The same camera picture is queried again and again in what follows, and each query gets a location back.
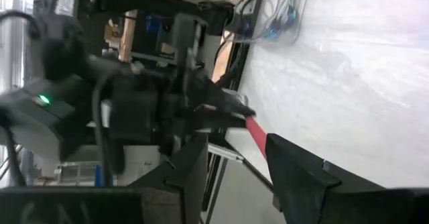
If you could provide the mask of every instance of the cable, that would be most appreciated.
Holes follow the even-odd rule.
[[[28,34],[30,36],[30,38],[32,39],[38,39],[41,35],[41,30],[38,27],[38,24],[36,23],[36,19],[34,19],[33,16],[24,13],[22,11],[16,11],[16,10],[8,10],[2,14],[0,14],[0,23],[10,17],[18,17],[18,18],[22,18],[25,19],[29,22],[29,27],[28,27]]]
[[[269,10],[271,11],[271,14],[272,13],[274,13],[274,11],[275,11],[275,7],[274,7],[274,3],[273,3],[273,1],[272,0],[265,0],[265,2],[266,3],[268,3],[268,5],[269,5]]]
[[[22,146],[19,146],[17,151],[16,151],[16,154],[19,154],[22,149],[23,149]],[[7,164],[5,170],[0,174],[0,180],[3,180],[3,177],[6,175],[7,171],[9,170],[10,164],[9,164],[8,160],[9,160],[9,157],[7,157],[5,159],[5,161],[3,161],[3,163],[0,167],[0,168],[2,168],[4,164]]]
[[[244,2],[244,0],[239,0],[238,2],[237,2],[237,4],[235,5],[235,7],[237,7],[238,5],[240,5],[242,2]],[[244,16],[243,16],[243,14],[244,14],[244,10],[245,10],[245,8],[248,6],[248,4],[250,4],[250,2],[252,2],[252,0],[247,0],[244,4],[243,4],[243,6],[242,6],[242,8],[241,8],[241,10],[240,10],[240,14],[239,14],[239,16],[240,16],[240,22],[241,22],[241,27],[242,27],[242,29],[245,29],[245,21],[244,21]],[[229,34],[228,34],[228,36],[227,37],[225,37],[225,38],[230,38],[231,36],[232,36],[233,34],[230,32]],[[222,52],[222,50],[224,49],[224,47],[225,47],[225,45],[227,44],[227,41],[225,40],[225,38],[223,37],[223,42],[220,44],[220,46],[217,48],[217,50],[216,50],[216,53],[214,54],[214,63],[216,64],[216,60],[217,60],[217,58],[219,57],[219,54]]]
[[[18,148],[16,148],[16,153],[20,153],[20,151],[22,150],[22,146],[18,146]],[[0,165],[0,169],[2,169],[2,167],[9,161],[9,157],[6,157],[6,159],[3,161],[3,163],[1,163]]]
[[[260,38],[273,38],[274,36],[277,36],[277,34],[282,30],[282,29],[288,29],[289,27],[284,27],[286,26],[290,26],[291,23],[289,22],[289,19],[294,20],[296,19],[296,12],[294,11],[294,0],[291,0],[292,2],[290,2],[290,0],[281,0],[280,4],[276,5],[275,11],[274,13],[265,21],[262,30],[257,33],[254,34],[254,36],[252,38],[244,38],[244,39],[231,39],[231,37],[226,37],[224,38],[224,41],[228,41],[228,42],[234,42],[234,43],[243,43],[243,44],[251,44],[254,41],[260,39]],[[290,11],[290,13],[285,13],[287,12],[287,9],[289,8],[289,6],[292,6],[292,9]],[[277,26],[274,29],[272,27],[268,27],[269,23],[273,23],[273,25],[271,26]]]
[[[93,121],[95,122],[95,141],[99,147],[99,154],[101,160],[101,168],[103,170],[103,181],[102,186],[111,186],[112,174],[109,166],[109,158],[113,155],[110,153],[110,146],[106,146],[106,137],[103,134],[103,120],[101,118],[101,91],[107,82],[113,78],[118,70],[111,70],[102,76],[96,83],[93,98],[92,98],[92,111]]]
[[[19,162],[15,151],[15,140],[11,131],[12,121],[9,118],[8,110],[0,108],[0,126],[3,128],[6,137],[6,149],[11,168],[11,178],[16,186],[25,186],[25,180],[19,169]]]
[[[15,141],[13,140],[12,131],[8,127],[6,127],[4,130],[6,134],[6,148],[10,161],[9,166],[11,169],[12,181],[16,186],[26,186],[27,184],[25,183],[25,179],[21,173],[21,170],[19,169],[19,161],[15,151]]]
[[[232,78],[235,76],[235,73],[238,69],[238,61],[240,60],[241,57],[241,52],[243,51],[243,44],[239,45],[239,49],[237,52],[237,55],[234,59],[234,62],[231,64],[231,67],[228,69],[228,71],[226,71],[226,73],[224,73],[220,79],[218,81],[215,82],[215,84],[217,86],[220,87],[227,87],[226,83],[230,82],[232,80]]]

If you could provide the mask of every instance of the red object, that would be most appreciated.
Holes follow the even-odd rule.
[[[246,128],[249,130],[250,135],[252,135],[253,140],[255,140],[263,157],[266,159],[265,146],[267,144],[267,134],[262,130],[261,126],[259,126],[253,117],[246,118]]]

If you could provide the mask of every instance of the green led light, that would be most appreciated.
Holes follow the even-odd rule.
[[[40,100],[42,100],[42,102],[46,103],[46,104],[50,104],[51,101],[49,101],[49,99],[43,95],[39,95]]]

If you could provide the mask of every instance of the wooden panel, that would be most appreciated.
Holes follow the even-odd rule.
[[[128,11],[125,13],[125,15],[134,19],[125,18],[123,35],[121,38],[121,47],[119,49],[119,60],[123,62],[130,62],[131,49],[133,47],[135,19],[137,19],[137,10]]]

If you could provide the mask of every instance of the white label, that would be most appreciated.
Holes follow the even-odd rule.
[[[61,168],[57,168],[54,170],[54,174],[61,174]]]
[[[55,13],[58,15],[73,16],[74,0],[57,0]]]

